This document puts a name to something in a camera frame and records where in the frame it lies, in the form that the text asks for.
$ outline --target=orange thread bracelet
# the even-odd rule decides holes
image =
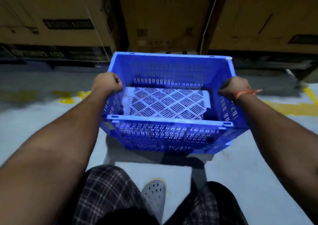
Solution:
[[[263,90],[255,90],[255,91],[238,91],[235,95],[234,95],[234,101],[236,101],[242,94],[252,94],[252,95],[256,95],[256,93],[261,92]]]

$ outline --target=cardboard box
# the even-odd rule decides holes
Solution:
[[[202,54],[208,49],[318,53],[317,0],[218,0],[213,12]]]
[[[110,0],[0,3],[0,46],[14,56],[109,61],[122,50]]]
[[[196,51],[211,0],[120,0],[136,52]]]

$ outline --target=hand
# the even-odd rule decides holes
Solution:
[[[227,97],[230,100],[234,100],[234,96],[239,91],[252,91],[252,87],[247,79],[236,76],[227,79],[218,91],[218,94]]]
[[[118,75],[112,72],[98,74],[92,85],[92,92],[94,90],[104,90],[116,94],[122,91],[122,82]]]

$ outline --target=concrete floor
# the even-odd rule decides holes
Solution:
[[[90,90],[95,76],[85,73],[0,73],[0,165],[35,131],[80,102]],[[299,98],[260,98],[318,133],[318,101],[315,99],[318,84],[311,84],[309,88]],[[228,187],[249,224],[311,224],[261,157],[250,131],[214,157],[176,158],[164,153],[127,151],[100,129],[87,168],[105,163],[123,167],[140,189],[148,179],[166,179],[167,196],[174,197],[167,198],[165,210],[169,212],[165,211],[164,220],[190,191],[192,176],[197,187],[206,180]],[[149,169],[145,163],[159,165]],[[166,166],[180,164],[179,167]],[[173,173],[180,177],[174,179]]]

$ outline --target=plaid shorts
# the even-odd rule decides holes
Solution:
[[[116,166],[102,165],[87,171],[58,224],[159,224],[140,190],[127,173]],[[223,185],[207,182],[190,193],[169,224],[247,224],[234,197]]]

